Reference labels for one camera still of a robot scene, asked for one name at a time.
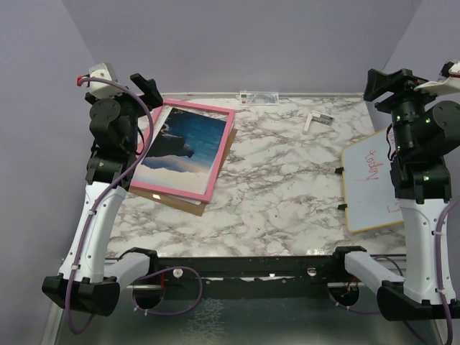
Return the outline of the blue landscape photo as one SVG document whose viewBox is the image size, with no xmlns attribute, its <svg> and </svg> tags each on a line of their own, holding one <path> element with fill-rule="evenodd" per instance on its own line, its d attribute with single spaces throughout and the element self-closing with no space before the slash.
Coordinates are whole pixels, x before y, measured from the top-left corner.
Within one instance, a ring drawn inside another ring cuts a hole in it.
<svg viewBox="0 0 460 345">
<path fill-rule="evenodd" d="M 171 108 L 137 166 L 136 179 L 200 193 L 208 183 L 225 126 L 224 120 Z"/>
</svg>

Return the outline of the pink picture frame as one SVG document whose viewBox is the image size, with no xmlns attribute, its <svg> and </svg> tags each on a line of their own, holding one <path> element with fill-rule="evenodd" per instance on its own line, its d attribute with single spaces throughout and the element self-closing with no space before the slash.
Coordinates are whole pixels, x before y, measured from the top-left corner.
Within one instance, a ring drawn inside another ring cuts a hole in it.
<svg viewBox="0 0 460 345">
<path fill-rule="evenodd" d="M 138 164 L 130 189 L 182 200 L 211 200 L 219 167 L 233 129 L 235 110 L 166 100 L 155 109 L 152 143 Z"/>
</svg>

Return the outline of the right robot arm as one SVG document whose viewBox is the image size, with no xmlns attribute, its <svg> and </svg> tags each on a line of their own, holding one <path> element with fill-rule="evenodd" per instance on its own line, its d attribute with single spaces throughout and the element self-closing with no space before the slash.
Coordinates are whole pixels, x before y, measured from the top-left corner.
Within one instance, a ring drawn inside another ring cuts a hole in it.
<svg viewBox="0 0 460 345">
<path fill-rule="evenodd" d="M 371 69 L 364 100 L 392 117 L 395 152 L 390 177 L 405 227 L 406 271 L 397 275 L 359 246 L 338 247 L 326 256 L 159 258 L 148 252 L 148 280 L 163 282 L 170 298 L 186 299 L 192 281 L 218 285 L 199 297 L 324 297 L 332 283 L 367 286 L 389 321 L 459 317 L 447 256 L 446 219 L 457 204 L 444 157 L 459 146 L 459 105 L 437 102 L 459 91 L 459 73 L 449 70 L 429 81 L 401 69 Z"/>
</svg>

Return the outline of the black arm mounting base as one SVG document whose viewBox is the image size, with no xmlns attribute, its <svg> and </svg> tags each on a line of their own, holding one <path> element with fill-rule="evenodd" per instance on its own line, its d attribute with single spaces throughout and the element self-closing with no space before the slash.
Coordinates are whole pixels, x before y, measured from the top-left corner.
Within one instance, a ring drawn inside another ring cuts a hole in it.
<svg viewBox="0 0 460 345">
<path fill-rule="evenodd" d="M 160 257 L 153 272 L 137 279 L 133 295 L 142 305 L 165 300 L 327 298 L 328 284 L 347 283 L 344 259 L 361 246 L 337 247 L 330 255 L 271 257 Z"/>
</svg>

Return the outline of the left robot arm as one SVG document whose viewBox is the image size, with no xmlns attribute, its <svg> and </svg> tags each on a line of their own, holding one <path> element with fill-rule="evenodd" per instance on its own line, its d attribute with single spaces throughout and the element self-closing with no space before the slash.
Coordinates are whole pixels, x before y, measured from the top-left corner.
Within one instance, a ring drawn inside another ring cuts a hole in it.
<svg viewBox="0 0 460 345">
<path fill-rule="evenodd" d="M 42 292 L 67 313 L 109 316 L 128 286 L 139 283 L 132 298 L 146 314 L 160 314 L 164 299 L 256 299 L 313 296 L 322 298 L 328 284 L 344 282 L 346 255 L 361 247 L 339 247 L 328 256 L 160 258 L 156 251 L 134 247 L 112 265 L 105 251 L 116 214 L 131 184 L 134 169 L 145 157 L 137 151 L 137 121 L 164 101 L 154 80 L 135 73 L 140 95 L 119 84 L 105 65 L 78 78 L 91 105 L 93 146 L 87 164 L 86 196 L 67 257 Z"/>
</svg>

